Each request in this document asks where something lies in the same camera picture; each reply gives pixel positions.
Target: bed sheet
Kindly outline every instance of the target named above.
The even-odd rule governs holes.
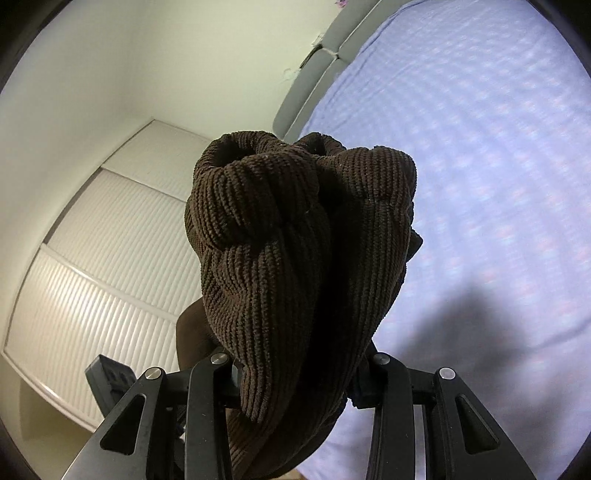
[[[455,368],[537,478],[558,478],[591,430],[591,80],[569,45],[525,0],[413,2],[335,81],[312,131],[417,165],[424,244],[378,349]],[[302,473],[365,478],[371,424],[348,405]]]

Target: white wall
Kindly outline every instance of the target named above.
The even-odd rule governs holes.
[[[33,42],[0,94],[2,345],[23,276],[56,217],[147,120],[124,101],[129,46],[144,5],[74,0]],[[27,432],[31,409],[24,406],[35,395],[0,358],[0,416],[42,478],[60,478],[87,433],[57,412],[36,423],[39,435],[35,427]],[[51,434],[42,431],[47,422]]]
[[[272,130],[302,60],[335,0],[153,2],[137,37],[131,101],[208,138]]]

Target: brown knit fabric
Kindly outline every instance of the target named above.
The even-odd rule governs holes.
[[[243,364],[228,422],[235,476],[281,475],[326,437],[344,391],[420,246],[406,154],[287,145],[241,132],[213,142],[187,202],[213,332]]]
[[[193,182],[185,223],[205,312],[244,364],[242,409],[228,418],[239,479],[293,396],[330,259],[329,223],[311,155],[265,132],[212,142]]]

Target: ribbed knit texture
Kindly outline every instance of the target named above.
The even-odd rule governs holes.
[[[240,132],[208,147],[193,181],[207,319],[245,365],[228,420],[235,478],[278,475],[342,411],[421,244],[414,163],[320,134],[292,146]]]
[[[330,231],[316,166],[265,132],[213,141],[197,163],[187,235],[213,333],[244,364],[228,417],[236,478],[281,420],[306,357]]]

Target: bed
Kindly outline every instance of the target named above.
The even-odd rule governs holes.
[[[537,478],[556,479],[591,430],[591,80],[581,44],[525,0],[356,7],[341,19],[348,33],[329,30],[310,55],[275,133],[320,131],[415,159],[424,245],[374,342],[412,368],[455,367]],[[302,473],[364,478],[371,423],[349,405]]]

